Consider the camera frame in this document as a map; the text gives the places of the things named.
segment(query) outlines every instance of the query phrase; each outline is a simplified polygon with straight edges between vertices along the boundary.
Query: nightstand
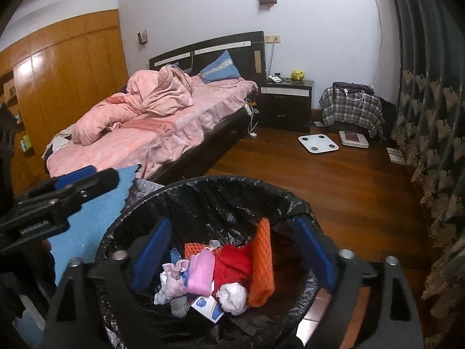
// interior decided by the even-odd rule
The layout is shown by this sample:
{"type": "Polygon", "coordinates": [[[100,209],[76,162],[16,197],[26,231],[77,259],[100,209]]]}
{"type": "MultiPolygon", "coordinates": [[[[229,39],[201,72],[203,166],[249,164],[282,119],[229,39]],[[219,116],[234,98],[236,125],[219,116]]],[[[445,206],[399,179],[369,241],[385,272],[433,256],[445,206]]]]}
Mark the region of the nightstand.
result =
{"type": "Polygon", "coordinates": [[[266,81],[260,86],[257,98],[261,127],[297,133],[309,133],[312,121],[313,81],[298,83],[284,80],[266,81]]]}

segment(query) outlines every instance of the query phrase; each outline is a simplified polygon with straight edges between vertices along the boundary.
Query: wooden floor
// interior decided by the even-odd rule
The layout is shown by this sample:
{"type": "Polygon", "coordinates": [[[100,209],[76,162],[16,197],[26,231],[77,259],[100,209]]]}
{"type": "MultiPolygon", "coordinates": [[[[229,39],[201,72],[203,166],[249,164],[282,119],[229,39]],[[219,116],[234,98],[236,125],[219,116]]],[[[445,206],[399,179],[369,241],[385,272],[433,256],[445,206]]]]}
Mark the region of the wooden floor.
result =
{"type": "MultiPolygon", "coordinates": [[[[299,142],[302,134],[257,129],[258,138],[239,141],[207,173],[262,179],[307,200],[322,227],[339,248],[359,258],[382,261],[396,256],[417,301],[431,268],[426,223],[406,168],[389,161],[383,146],[345,147],[338,135],[328,136],[339,150],[310,154],[299,142]]],[[[312,134],[326,133],[313,127],[312,134]]],[[[363,319],[368,290],[362,290],[341,348],[351,348],[363,319]]],[[[301,324],[301,334],[315,329],[328,301],[322,292],[301,324]]]]}

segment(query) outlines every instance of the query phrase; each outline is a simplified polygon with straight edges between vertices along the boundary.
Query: pink bedding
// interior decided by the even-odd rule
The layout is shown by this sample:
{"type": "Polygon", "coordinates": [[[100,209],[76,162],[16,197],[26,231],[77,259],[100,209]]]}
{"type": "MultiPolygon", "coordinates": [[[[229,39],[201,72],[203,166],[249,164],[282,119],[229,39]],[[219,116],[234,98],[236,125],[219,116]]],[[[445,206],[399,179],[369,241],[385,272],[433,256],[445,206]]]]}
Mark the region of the pink bedding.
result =
{"type": "Polygon", "coordinates": [[[126,89],[126,94],[115,93],[104,99],[76,122],[74,143],[90,145],[100,139],[105,129],[114,131],[143,113],[166,116],[192,106],[192,78],[178,67],[165,65],[159,71],[137,71],[126,89]]]}
{"type": "Polygon", "coordinates": [[[193,105],[178,113],[159,117],[145,113],[103,135],[90,144],[68,143],[51,155],[47,168],[51,177],[94,165],[98,170],[141,164],[137,177],[148,178],[166,163],[176,161],[196,147],[223,118],[238,111],[244,99],[257,89],[253,81],[233,79],[204,84],[192,78],[193,105]]]}

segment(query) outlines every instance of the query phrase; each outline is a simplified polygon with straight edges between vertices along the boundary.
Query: black headboard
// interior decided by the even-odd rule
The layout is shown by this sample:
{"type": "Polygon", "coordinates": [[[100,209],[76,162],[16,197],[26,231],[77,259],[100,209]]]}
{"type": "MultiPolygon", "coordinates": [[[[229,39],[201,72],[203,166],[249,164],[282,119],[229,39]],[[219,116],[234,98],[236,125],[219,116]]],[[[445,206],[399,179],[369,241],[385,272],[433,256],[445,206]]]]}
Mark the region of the black headboard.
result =
{"type": "Polygon", "coordinates": [[[180,68],[192,67],[191,75],[196,75],[224,50],[228,50],[234,65],[246,80],[260,83],[267,78],[262,31],[227,35],[166,52],[149,60],[150,69],[158,71],[167,63],[179,62],[180,68]]]}

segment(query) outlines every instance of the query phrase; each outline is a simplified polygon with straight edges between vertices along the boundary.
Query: mattress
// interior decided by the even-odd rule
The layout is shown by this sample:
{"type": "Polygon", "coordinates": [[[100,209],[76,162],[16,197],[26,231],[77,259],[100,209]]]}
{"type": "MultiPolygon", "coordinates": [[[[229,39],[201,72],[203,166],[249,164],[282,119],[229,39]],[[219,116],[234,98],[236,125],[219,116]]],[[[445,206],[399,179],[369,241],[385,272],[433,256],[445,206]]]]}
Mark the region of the mattress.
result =
{"type": "Polygon", "coordinates": [[[47,159],[51,177],[65,175],[87,165],[99,171],[140,164],[137,177],[148,178],[163,165],[179,159],[182,154],[199,145],[204,135],[228,115],[238,111],[245,98],[257,86],[243,79],[223,80],[194,85],[193,105],[168,117],[147,113],[131,121],[135,128],[124,125],[102,136],[91,145],[68,143],[47,159]],[[160,130],[141,129],[139,123],[156,121],[170,127],[169,135],[160,130]]]}

